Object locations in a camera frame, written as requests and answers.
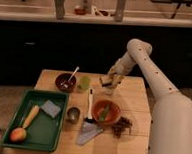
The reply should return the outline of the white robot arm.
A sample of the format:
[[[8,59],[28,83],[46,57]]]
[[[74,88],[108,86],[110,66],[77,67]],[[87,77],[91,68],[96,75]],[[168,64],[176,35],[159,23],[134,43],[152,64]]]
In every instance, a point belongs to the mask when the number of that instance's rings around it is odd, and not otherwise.
[[[127,51],[108,71],[107,86],[115,89],[135,65],[155,97],[148,154],[192,154],[192,100],[181,93],[149,58],[152,46],[131,39]]]

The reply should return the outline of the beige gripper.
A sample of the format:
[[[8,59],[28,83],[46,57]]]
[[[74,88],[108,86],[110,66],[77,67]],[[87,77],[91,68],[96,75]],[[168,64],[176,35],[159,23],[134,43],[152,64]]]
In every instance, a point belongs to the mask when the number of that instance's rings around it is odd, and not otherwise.
[[[119,59],[108,71],[106,79],[111,80],[110,89],[116,89],[125,77],[125,67],[121,59]]]

